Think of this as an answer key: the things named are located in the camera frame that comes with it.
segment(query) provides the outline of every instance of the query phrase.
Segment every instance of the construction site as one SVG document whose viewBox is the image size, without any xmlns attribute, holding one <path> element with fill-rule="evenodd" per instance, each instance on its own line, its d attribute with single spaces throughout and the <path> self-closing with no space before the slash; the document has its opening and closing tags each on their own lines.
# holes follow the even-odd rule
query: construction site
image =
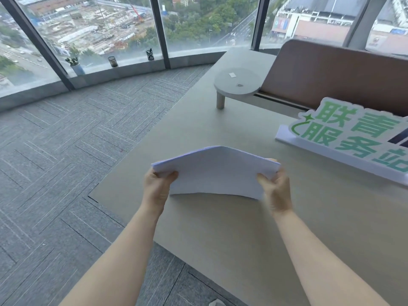
<svg viewBox="0 0 408 306">
<path fill-rule="evenodd" d="M 39 33 L 61 55 L 69 56 L 73 49 L 98 55 L 125 50 L 131 39 L 143 38 L 146 29 L 155 25 L 147 7 L 106 0 L 77 1 L 74 6 L 44 15 L 37 25 Z"/>
</svg>

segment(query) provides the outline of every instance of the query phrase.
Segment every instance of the desk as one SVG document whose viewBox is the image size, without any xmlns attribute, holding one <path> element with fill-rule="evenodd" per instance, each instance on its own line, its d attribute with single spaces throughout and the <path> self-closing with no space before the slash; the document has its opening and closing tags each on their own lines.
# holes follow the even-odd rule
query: desk
<svg viewBox="0 0 408 306">
<path fill-rule="evenodd" d="M 158 160 L 225 145 L 278 159 L 295 210 L 311 230 L 391 305 L 408 300 L 408 191 L 403 186 L 274 140 L 293 118 L 227 99 L 214 105 L 214 76 L 234 66 L 265 77 L 274 56 L 228 51 L 90 196 L 129 221 L 144 173 Z M 309 305 L 277 227 L 244 197 L 174 195 L 154 240 L 251 306 Z"/>
</svg>

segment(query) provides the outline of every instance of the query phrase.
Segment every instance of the stack of paper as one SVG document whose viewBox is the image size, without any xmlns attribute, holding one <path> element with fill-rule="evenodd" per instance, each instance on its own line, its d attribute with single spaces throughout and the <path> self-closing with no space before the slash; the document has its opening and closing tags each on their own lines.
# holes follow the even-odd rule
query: stack of paper
<svg viewBox="0 0 408 306">
<path fill-rule="evenodd" d="M 256 174 L 270 179 L 280 164 L 234 148 L 212 146 L 153 163 L 152 167 L 159 174 L 179 172 L 170 194 L 217 193 L 260 200 L 263 189 Z"/>
</svg>

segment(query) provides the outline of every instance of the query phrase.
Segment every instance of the table leg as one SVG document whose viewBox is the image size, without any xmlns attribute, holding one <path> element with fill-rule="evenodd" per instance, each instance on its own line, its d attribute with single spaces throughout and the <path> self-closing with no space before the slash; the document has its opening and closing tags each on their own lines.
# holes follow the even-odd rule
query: table leg
<svg viewBox="0 0 408 306">
<path fill-rule="evenodd" d="M 223 109 L 225 105 L 225 97 L 217 92 L 217 108 L 218 109 Z"/>
</svg>

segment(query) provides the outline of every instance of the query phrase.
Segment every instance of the round side table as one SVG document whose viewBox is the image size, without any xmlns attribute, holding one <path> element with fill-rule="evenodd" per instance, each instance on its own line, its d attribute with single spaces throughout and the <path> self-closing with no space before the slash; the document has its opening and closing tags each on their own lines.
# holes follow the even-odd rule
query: round side table
<svg viewBox="0 0 408 306">
<path fill-rule="evenodd" d="M 258 92 L 261 85 L 260 77 L 246 68 L 227 68 L 220 71 L 214 80 L 217 108 L 224 108 L 225 97 L 241 99 Z"/>
</svg>

